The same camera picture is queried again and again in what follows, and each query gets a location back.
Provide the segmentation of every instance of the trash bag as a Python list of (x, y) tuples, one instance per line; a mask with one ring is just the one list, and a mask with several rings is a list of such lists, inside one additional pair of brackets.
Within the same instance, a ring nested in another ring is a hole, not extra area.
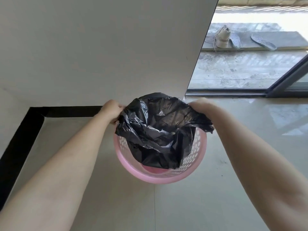
[(134, 99), (121, 112), (115, 133), (127, 140), (143, 165), (176, 169), (190, 154), (196, 127), (214, 130), (210, 119), (179, 98), (152, 93)]

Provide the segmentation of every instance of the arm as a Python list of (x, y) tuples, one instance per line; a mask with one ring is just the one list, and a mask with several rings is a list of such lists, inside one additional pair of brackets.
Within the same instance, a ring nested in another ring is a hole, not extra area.
[(252, 204), (272, 231), (308, 229), (308, 180), (264, 140), (206, 98), (190, 103), (208, 116)]
[(123, 107), (108, 101), (40, 168), (0, 213), (0, 230), (70, 230), (109, 122)]

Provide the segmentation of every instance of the tile floor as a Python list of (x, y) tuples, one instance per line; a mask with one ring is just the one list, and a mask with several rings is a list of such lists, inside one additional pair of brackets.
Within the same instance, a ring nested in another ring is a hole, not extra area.
[[(298, 21), (307, 17), (306, 6), (218, 6), (208, 32), (226, 24), (236, 32), (298, 31), (308, 40), (308, 29)], [(305, 50), (201, 52), (188, 88), (268, 88), (306, 54)]]
[[(214, 99), (308, 177), (308, 99)], [(46, 118), (12, 194), (89, 118)], [(76, 219), (76, 230), (268, 230), (243, 190), (216, 132), (200, 166), (182, 181), (153, 185), (119, 163), (109, 126)]]

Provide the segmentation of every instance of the person's left hand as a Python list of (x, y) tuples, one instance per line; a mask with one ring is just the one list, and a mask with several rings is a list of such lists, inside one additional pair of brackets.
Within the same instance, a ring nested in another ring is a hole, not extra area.
[(99, 114), (106, 115), (109, 121), (114, 123), (118, 120), (118, 117), (124, 108), (125, 106), (121, 105), (116, 100), (109, 100), (102, 106)]

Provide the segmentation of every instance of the shoe insole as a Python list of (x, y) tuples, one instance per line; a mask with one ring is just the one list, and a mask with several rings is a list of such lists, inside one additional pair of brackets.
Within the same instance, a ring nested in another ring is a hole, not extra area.
[(234, 48), (236, 49), (241, 48), (241, 40), (240, 40), (240, 37), (236, 33), (234, 32), (231, 33), (230, 41), (232, 42)]
[(257, 36), (257, 35), (255, 35), (255, 34), (252, 34), (252, 35), (250, 36), (250, 38), (251, 38), (254, 42), (258, 43), (259, 45), (261, 45), (261, 46), (263, 46), (263, 47), (265, 47), (265, 48), (267, 48), (267, 49), (269, 49), (269, 50), (271, 50), (271, 51), (274, 51), (274, 50), (277, 49), (276, 45), (274, 45), (272, 42), (269, 42), (269, 41), (263, 39), (263, 38), (260, 37), (260, 36)]

